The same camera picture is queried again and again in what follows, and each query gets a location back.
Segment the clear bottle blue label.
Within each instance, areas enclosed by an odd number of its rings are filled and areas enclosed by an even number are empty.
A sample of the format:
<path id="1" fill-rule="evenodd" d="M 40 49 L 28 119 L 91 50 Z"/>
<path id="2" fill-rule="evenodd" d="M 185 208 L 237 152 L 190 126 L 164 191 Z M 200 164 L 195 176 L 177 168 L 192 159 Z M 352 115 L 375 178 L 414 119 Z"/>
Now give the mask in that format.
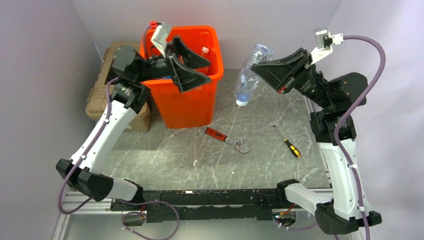
<path id="1" fill-rule="evenodd" d="M 261 78 L 251 70 L 254 64 L 266 63 L 272 60 L 274 51 L 269 47 L 256 43 L 248 57 L 245 59 L 237 75 L 234 88 L 235 103 L 244 107 L 258 88 Z"/>

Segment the crushed orange label bottle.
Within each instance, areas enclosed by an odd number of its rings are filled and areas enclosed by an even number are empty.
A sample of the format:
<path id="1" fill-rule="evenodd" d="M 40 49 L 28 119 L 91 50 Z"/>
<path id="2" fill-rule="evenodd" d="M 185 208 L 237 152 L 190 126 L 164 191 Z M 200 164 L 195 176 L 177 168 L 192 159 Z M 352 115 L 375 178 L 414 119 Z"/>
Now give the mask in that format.
<path id="1" fill-rule="evenodd" d="M 201 57 L 203 57 L 203 58 L 205 58 L 205 59 L 207 59 L 207 57 L 209 56 L 209 52 L 210 52 L 210 49 L 209 49 L 208 47 L 206 47 L 206 46 L 203 46 L 203 47 L 202 47 L 202 49 L 201 49 L 201 54 L 200 54 L 200 56 L 201 56 Z M 209 64 L 209 65 L 207 65 L 207 66 L 204 66 L 204 67 L 198 68 L 197 70 L 198 70 L 201 74 L 207 75 L 207 74 L 208 74 L 208 71 L 209 71 L 209 68 L 210 68 L 210 64 Z"/>

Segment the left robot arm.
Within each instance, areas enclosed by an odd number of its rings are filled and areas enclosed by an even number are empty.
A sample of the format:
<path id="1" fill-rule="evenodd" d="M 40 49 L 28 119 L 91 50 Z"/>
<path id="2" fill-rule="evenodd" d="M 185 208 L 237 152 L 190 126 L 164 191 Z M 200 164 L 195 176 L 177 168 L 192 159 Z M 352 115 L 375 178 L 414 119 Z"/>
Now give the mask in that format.
<path id="1" fill-rule="evenodd" d="M 130 45 L 119 47 L 111 65 L 116 77 L 106 86 L 103 114 L 77 152 L 56 164 L 63 185 L 97 202 L 119 199 L 129 209 L 139 209 L 144 203 L 143 188 L 135 182 L 104 175 L 103 167 L 120 135 L 147 102 L 151 90 L 144 82 L 170 77 L 180 93 L 188 92 L 211 82 L 209 76 L 198 72 L 210 64 L 179 36 L 164 45 L 160 56 L 150 58 L 144 58 Z"/>

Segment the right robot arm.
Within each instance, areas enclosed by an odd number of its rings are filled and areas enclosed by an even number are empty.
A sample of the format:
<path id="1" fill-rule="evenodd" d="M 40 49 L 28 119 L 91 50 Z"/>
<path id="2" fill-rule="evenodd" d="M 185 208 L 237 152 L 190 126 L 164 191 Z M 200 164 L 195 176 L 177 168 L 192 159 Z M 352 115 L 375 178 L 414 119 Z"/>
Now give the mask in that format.
<path id="1" fill-rule="evenodd" d="M 278 93 L 296 90 L 321 108 L 310 113 L 310 126 L 329 172 L 333 197 L 322 196 L 290 179 L 278 183 L 276 203 L 282 208 L 295 204 L 307 210 L 328 235 L 346 235 L 380 224 L 382 217 L 372 210 L 360 182 L 357 135 L 348 114 L 366 89 L 367 78 L 351 72 L 326 80 L 303 48 L 278 60 L 257 50 L 248 67 Z"/>

